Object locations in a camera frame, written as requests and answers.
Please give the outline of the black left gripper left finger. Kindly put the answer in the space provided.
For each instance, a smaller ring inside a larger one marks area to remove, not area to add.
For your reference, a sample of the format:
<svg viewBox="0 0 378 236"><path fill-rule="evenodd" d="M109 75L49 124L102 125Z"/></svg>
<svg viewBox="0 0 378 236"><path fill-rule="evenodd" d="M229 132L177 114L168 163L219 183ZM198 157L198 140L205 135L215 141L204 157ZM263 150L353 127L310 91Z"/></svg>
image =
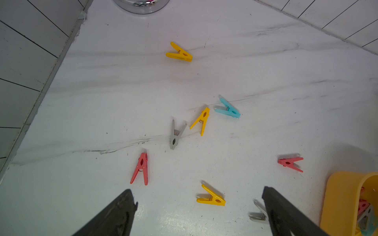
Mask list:
<svg viewBox="0 0 378 236"><path fill-rule="evenodd" d="M138 203L130 189L122 192L75 236L129 236Z"/></svg>

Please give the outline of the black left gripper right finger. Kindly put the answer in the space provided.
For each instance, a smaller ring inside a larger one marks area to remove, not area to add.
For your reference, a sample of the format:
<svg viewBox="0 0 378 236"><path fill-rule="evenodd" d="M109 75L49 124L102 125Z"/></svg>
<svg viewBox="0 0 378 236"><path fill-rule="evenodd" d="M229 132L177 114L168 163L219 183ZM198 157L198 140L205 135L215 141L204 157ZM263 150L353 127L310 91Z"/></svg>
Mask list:
<svg viewBox="0 0 378 236"><path fill-rule="evenodd" d="M326 236L327 233L272 187L264 187L269 224L274 236Z"/></svg>

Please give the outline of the yellow storage box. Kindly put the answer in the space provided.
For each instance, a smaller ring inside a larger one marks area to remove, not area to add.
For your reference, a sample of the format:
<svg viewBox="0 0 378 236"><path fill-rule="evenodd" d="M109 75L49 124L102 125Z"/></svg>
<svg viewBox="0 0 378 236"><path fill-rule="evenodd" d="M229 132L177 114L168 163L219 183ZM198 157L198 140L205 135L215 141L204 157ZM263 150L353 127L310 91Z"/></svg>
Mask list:
<svg viewBox="0 0 378 236"><path fill-rule="evenodd" d="M359 199L374 207L374 220L367 231L357 223ZM326 185L320 228L330 236L376 236L378 234L378 173L336 172Z"/></svg>

